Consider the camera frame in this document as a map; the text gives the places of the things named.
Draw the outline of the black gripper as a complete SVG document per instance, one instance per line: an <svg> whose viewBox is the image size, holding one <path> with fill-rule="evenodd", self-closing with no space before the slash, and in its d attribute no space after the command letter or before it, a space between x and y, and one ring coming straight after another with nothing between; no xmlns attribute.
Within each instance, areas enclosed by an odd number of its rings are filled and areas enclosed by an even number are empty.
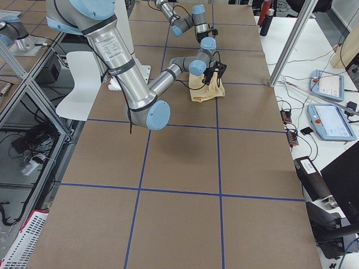
<svg viewBox="0 0 359 269"><path fill-rule="evenodd" d="M208 37L212 34L213 37L218 35L218 30L216 28L210 27L209 25L196 25L195 26L195 35L197 42L201 42L203 38Z"/></svg>
<svg viewBox="0 0 359 269"><path fill-rule="evenodd" d="M213 78L214 74L216 74L217 77L215 80L217 84L220 84L221 78L224 75L226 69L227 69L226 64L223 64L221 62L215 62L215 64L212 67L209 67L205 70L202 83L210 84L211 79Z"/></svg>

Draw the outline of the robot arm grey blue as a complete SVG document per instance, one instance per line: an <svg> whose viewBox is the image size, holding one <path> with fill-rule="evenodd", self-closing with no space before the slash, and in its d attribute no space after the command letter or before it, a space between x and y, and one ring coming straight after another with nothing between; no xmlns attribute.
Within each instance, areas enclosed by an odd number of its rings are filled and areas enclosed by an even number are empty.
<svg viewBox="0 0 359 269"><path fill-rule="evenodd" d="M51 29L82 35L92 44L94 53L122 89L132 126L160 130L167 125L171 109L159 97L182 73L201 77L202 85L207 86L214 76L219 81L227 68L217 52L218 31L207 24L205 7L201 4L193 6L191 14L182 18L168 1L155 1L155 8L167 18L175 36L195 29L200 50L195 56L173 58L150 84L146 83L117 29L114 1L47 1L46 8Z"/></svg>
<svg viewBox="0 0 359 269"><path fill-rule="evenodd" d="M157 10L160 11L170 23L172 33L179 37L186 31L194 28L195 38L198 43L204 38L212 34L213 38L218 35L218 30L207 23L205 7L203 4L198 4L192 7L192 12L189 13L184 7L180 5L172 6L168 1L157 0L153 1ZM187 13L186 17L181 17L176 11L176 7L181 7Z"/></svg>

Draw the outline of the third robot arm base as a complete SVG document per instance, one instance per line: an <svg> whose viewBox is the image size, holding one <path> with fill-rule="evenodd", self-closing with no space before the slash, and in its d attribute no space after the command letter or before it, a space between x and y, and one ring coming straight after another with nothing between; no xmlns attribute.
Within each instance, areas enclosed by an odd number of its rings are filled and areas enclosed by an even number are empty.
<svg viewBox="0 0 359 269"><path fill-rule="evenodd" d="M23 25L18 16L8 15L1 18L1 42L9 47L15 44L16 53L19 56L34 57L39 48L36 49L35 41Z"/></svg>

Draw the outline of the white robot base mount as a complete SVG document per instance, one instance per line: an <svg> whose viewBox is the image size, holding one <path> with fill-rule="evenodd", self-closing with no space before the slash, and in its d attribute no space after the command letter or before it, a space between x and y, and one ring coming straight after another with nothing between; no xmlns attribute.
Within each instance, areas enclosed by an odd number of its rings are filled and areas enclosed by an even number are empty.
<svg viewBox="0 0 359 269"><path fill-rule="evenodd" d="M136 58L136 68L132 68L127 76L120 77L120 82L126 82L127 86L142 85L142 81L147 85L151 73L150 65L141 64ZM122 85L117 81L118 76L112 76L108 85L110 91L122 91Z"/></svg>

